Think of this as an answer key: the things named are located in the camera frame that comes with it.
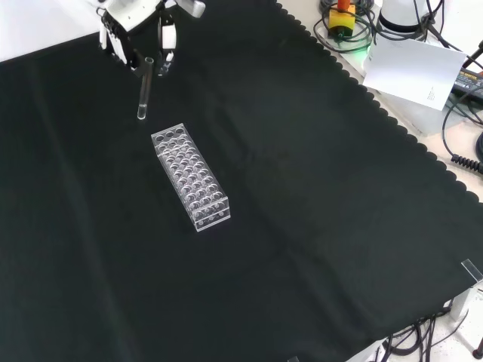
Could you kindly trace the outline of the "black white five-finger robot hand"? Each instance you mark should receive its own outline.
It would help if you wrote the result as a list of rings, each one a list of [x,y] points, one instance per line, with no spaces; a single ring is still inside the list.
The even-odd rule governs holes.
[[[143,65],[144,57],[131,43],[131,35],[157,23],[157,76],[165,76],[174,61],[177,47],[177,28],[172,10],[177,1],[97,1],[100,15],[99,46],[115,60],[135,72]]]

